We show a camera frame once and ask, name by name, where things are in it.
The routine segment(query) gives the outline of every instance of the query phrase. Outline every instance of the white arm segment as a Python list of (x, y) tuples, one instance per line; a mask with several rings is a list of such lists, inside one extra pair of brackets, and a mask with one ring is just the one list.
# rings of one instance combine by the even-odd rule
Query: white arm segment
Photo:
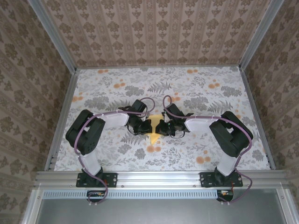
[[(103, 130), (106, 130), (111, 127), (125, 126), (128, 122), (129, 116), (124, 113), (114, 113), (99, 116), (99, 118), (105, 121)], [(80, 155), (84, 166), (92, 175), (96, 175), (101, 170), (101, 165), (98, 162), (95, 152), (96, 149), (89, 154)]]
[[(190, 132), (206, 132), (212, 133), (210, 129), (210, 125), (217, 121), (217, 119), (187, 119), (185, 121), (185, 126)], [(222, 153), (222, 157), (220, 159), (219, 164), (217, 165), (217, 169), (224, 176), (230, 175), (235, 169), (235, 163), (238, 158), (231, 157), (226, 153)]]

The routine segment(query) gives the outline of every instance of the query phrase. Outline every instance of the patterned wall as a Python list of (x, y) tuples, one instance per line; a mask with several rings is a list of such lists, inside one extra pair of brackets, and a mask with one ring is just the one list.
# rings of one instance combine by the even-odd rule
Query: patterned wall
[(70, 74), (31, 6), (0, 1), (0, 223), (18, 223), (43, 170)]
[(42, 0), (78, 67), (237, 64), (270, 0)]
[(279, 169), (299, 203), (299, 1), (285, 0), (247, 69)]

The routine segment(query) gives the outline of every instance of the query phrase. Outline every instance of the yellow object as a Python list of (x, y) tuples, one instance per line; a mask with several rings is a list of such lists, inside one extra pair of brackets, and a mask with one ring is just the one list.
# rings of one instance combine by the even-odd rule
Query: yellow object
[(154, 145), (155, 142), (160, 138), (160, 134), (155, 133), (156, 131), (156, 126), (160, 123), (160, 120), (163, 120), (162, 114), (157, 114), (157, 115), (150, 115), (148, 119), (151, 119), (151, 126), (152, 126), (152, 133), (149, 133), (150, 137), (150, 144)]

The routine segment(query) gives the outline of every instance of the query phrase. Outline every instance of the floral tablecloth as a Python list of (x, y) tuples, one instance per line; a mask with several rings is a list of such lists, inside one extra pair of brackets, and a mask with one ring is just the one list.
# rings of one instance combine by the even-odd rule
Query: floral tablecloth
[[(64, 136), (83, 109), (93, 113), (116, 110), (136, 99), (156, 102), (151, 114), (163, 111), (171, 95), (183, 113), (221, 115), (229, 110), (252, 131), (253, 147), (239, 169), (270, 169), (249, 100), (237, 67), (169, 67), (79, 70)], [(152, 103), (145, 101), (151, 108)], [(161, 137), (153, 146), (149, 136), (131, 135), (125, 127), (102, 133), (98, 161), (109, 171), (213, 170), (222, 155), (212, 134), (186, 133), (181, 139)], [(55, 170), (80, 170), (73, 148), (63, 137)]]

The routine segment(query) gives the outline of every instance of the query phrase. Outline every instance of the purple cable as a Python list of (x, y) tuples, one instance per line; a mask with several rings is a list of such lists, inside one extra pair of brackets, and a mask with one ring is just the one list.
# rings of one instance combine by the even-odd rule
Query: purple cable
[(190, 116), (190, 117), (183, 117), (183, 116), (175, 115), (175, 114), (169, 112), (169, 111), (167, 110), (166, 106), (165, 106), (165, 99), (166, 99), (167, 97), (170, 99), (170, 104), (172, 103), (171, 96), (166, 95), (166, 96), (163, 98), (163, 101), (162, 101), (164, 110), (165, 110), (166, 112), (168, 112), (171, 116), (175, 117), (175, 118), (184, 118), (184, 119), (190, 119), (190, 118), (194, 118), (194, 119), (219, 119), (219, 120), (223, 120), (223, 121), (225, 121), (225, 122), (227, 122), (227, 123), (230, 123), (230, 124), (232, 124), (233, 126), (239, 128), (240, 131), (242, 131), (242, 132), (246, 135), (246, 137), (248, 138), (248, 141), (249, 141), (249, 145), (248, 145), (248, 148), (247, 148), (247, 149), (245, 149), (242, 153), (240, 153), (240, 156), (239, 156), (237, 162), (235, 163), (235, 170), (236, 170), (236, 172), (237, 172), (238, 174), (240, 174), (241, 176), (243, 176), (243, 177), (249, 179), (249, 180), (250, 180), (250, 184), (249, 184), (248, 188), (246, 189), (246, 191), (245, 191), (239, 198), (237, 198), (237, 199), (235, 199), (235, 200), (232, 200), (232, 201), (230, 201), (230, 202), (227, 202), (225, 199), (223, 199), (223, 198), (221, 198), (221, 197), (219, 197), (219, 198), (220, 198), (220, 199), (223, 199), (225, 202), (227, 202), (227, 204), (229, 204), (229, 203), (237, 202), (239, 199), (241, 199), (242, 197), (244, 197), (244, 196), (248, 193), (249, 189), (250, 189), (251, 186), (252, 186), (252, 179), (251, 179), (250, 177), (248, 177), (248, 176), (242, 174), (239, 170), (237, 170), (237, 166), (238, 166), (238, 164), (239, 164), (239, 162), (240, 162), (240, 160), (241, 160), (241, 157), (242, 157), (245, 153), (247, 153), (247, 152), (251, 149), (251, 147), (252, 147), (252, 140), (251, 140), (251, 137), (249, 136), (249, 134), (248, 134), (248, 133), (247, 133), (241, 126), (239, 126), (239, 125), (236, 124), (235, 122), (233, 122), (233, 121), (231, 121), (231, 120), (228, 120), (228, 119), (225, 119), (225, 118), (222, 118), (222, 117), (216, 117), (216, 116)]
[[(100, 178), (98, 178), (98, 177), (92, 175), (92, 174), (86, 169), (86, 167), (84, 166), (84, 163), (82, 162), (82, 160), (81, 160), (81, 158), (80, 158), (81, 153), (78, 152), (78, 150), (77, 150), (77, 144), (78, 144), (79, 138), (80, 138), (82, 132), (84, 131), (84, 129), (87, 127), (87, 125), (88, 125), (94, 118), (96, 118), (96, 117), (98, 117), (98, 116), (109, 115), (109, 114), (114, 114), (114, 113), (124, 113), (124, 114), (130, 113), (130, 114), (136, 114), (136, 115), (143, 115), (143, 114), (147, 114), (147, 113), (153, 111), (154, 108), (155, 108), (155, 106), (156, 106), (155, 101), (154, 101), (152, 98), (150, 98), (150, 97), (142, 98), (141, 101), (142, 101), (142, 100), (145, 100), (145, 99), (150, 99), (150, 100), (153, 101), (153, 103), (154, 103), (152, 109), (150, 109), (149, 111), (147, 111), (147, 112), (111, 111), (111, 112), (105, 112), (105, 113), (98, 113), (98, 114), (95, 114), (95, 115), (93, 115), (92, 117), (90, 117), (90, 119), (88, 119), (88, 120), (85, 122), (85, 124), (83, 124), (81, 130), (80, 130), (79, 133), (78, 133), (78, 136), (76, 137), (75, 144), (74, 144), (74, 151), (75, 151), (75, 154), (78, 155), (79, 162), (80, 162), (81, 166), (83, 167), (83, 170), (84, 170), (88, 175), (90, 175), (92, 178), (94, 178), (94, 179), (100, 181), (100, 182), (104, 185), (104, 187), (105, 187), (105, 194), (104, 194), (103, 198), (102, 198), (101, 200), (99, 200), (97, 203), (94, 203), (94, 204), (102, 203), (102, 202), (104, 201), (104, 199), (105, 199), (105, 198), (107, 197), (107, 195), (108, 195), (108, 186), (107, 186), (107, 185), (105, 184), (105, 182), (103, 182)], [(92, 202), (90, 201), (90, 195), (88, 196), (88, 202), (91, 204)]]

